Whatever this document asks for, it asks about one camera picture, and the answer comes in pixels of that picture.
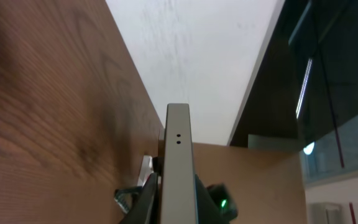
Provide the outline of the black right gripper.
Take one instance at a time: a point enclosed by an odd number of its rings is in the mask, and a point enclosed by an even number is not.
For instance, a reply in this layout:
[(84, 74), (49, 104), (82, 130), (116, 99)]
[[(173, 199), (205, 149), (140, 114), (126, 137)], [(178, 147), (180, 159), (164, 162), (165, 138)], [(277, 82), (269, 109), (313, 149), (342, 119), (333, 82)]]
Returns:
[[(224, 184), (204, 187), (195, 175), (198, 224), (230, 224), (237, 218), (237, 205)], [(149, 175), (143, 186), (118, 190), (118, 205), (124, 213), (119, 224), (154, 224), (158, 215), (158, 174)]]

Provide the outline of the Galaxy S25 Ultra smartphone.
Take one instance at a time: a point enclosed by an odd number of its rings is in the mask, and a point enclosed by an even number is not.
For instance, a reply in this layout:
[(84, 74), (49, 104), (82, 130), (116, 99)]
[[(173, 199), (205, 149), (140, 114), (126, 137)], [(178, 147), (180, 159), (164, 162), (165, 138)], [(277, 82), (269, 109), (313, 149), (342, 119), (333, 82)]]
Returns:
[(198, 223), (190, 109), (184, 103), (167, 106), (160, 223)]

